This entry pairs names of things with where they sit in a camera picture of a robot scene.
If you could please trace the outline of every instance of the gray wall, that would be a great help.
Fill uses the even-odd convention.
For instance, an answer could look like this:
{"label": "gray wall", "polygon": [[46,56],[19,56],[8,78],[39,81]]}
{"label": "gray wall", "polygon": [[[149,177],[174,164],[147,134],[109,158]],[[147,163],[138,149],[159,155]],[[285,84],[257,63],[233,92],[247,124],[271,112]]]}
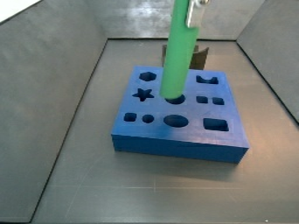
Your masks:
{"label": "gray wall", "polygon": [[86,1],[0,25],[0,221],[30,221],[107,38]]}
{"label": "gray wall", "polygon": [[267,0],[238,43],[299,122],[298,11],[298,0]]}
{"label": "gray wall", "polygon": [[[90,0],[110,38],[169,38],[174,0]],[[265,0],[213,0],[201,39],[237,39]]]}

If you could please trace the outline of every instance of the circular hole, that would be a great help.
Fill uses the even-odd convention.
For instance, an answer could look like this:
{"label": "circular hole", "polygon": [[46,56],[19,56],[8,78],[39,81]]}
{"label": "circular hole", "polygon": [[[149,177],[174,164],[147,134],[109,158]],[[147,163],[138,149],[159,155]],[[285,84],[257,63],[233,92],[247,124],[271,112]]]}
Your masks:
{"label": "circular hole", "polygon": [[169,115],[163,119],[163,122],[174,128],[182,128],[190,123],[189,119],[182,115]]}
{"label": "circular hole", "polygon": [[171,100],[166,99],[167,102],[170,102],[171,104],[175,104],[175,105],[182,104],[185,102],[185,100],[186,100],[185,95],[182,95],[181,97],[171,99]]}
{"label": "circular hole", "polygon": [[151,123],[155,120],[155,117],[153,115],[145,115],[143,116],[143,122]]}

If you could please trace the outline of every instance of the shape hole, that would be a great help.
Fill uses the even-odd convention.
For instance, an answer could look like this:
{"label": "shape hole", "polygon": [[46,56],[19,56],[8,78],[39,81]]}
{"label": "shape hole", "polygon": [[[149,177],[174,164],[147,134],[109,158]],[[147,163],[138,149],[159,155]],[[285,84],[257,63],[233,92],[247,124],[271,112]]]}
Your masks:
{"label": "shape hole", "polygon": [[155,117],[153,115],[145,115],[143,116],[143,122],[151,123],[155,120]]}
{"label": "shape hole", "polygon": [[230,131],[226,120],[203,118],[203,127],[206,130]]}
{"label": "shape hole", "polygon": [[197,82],[206,84],[219,84],[218,77],[213,77],[210,80],[205,80],[199,75],[197,76]]}
{"label": "shape hole", "polygon": [[225,101],[219,97],[213,97],[213,103],[217,105],[225,105]]}
{"label": "shape hole", "polygon": [[137,120],[137,113],[126,113],[125,121],[133,123]]}
{"label": "shape hole", "polygon": [[157,78],[157,74],[147,72],[147,73],[141,73],[139,79],[143,81],[154,81]]}
{"label": "shape hole", "polygon": [[171,104],[179,105],[182,103],[185,103],[186,97],[182,94],[181,97],[175,98],[175,99],[166,99],[167,102],[170,102]]}
{"label": "shape hole", "polygon": [[209,103],[209,97],[206,96],[197,96],[198,103]]}
{"label": "shape hole", "polygon": [[163,122],[174,128],[182,128],[190,123],[189,119],[182,115],[169,115],[163,119]]}
{"label": "shape hole", "polygon": [[137,94],[134,94],[133,96],[138,97],[141,102],[145,102],[147,98],[155,98],[151,95],[151,93],[153,93],[153,89],[145,90],[145,89],[139,88]]}

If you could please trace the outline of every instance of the green cylinder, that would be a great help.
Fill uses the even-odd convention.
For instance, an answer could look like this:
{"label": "green cylinder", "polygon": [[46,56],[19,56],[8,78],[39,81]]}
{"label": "green cylinder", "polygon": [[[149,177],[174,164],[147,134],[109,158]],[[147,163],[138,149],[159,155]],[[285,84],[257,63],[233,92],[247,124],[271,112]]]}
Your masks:
{"label": "green cylinder", "polygon": [[175,99],[183,94],[194,47],[199,35],[199,28],[189,28],[186,25],[189,5],[190,0],[175,0],[173,7],[173,24],[161,88],[161,96],[166,99]]}

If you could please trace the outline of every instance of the blue shape sorter block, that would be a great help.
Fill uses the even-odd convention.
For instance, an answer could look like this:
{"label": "blue shape sorter block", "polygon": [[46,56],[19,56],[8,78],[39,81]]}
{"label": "blue shape sorter block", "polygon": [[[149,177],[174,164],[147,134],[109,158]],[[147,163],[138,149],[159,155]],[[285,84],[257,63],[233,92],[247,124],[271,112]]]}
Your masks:
{"label": "blue shape sorter block", "polygon": [[249,140],[226,74],[190,70],[171,101],[159,95],[162,76],[162,67],[135,67],[111,133],[117,151],[238,163]]}

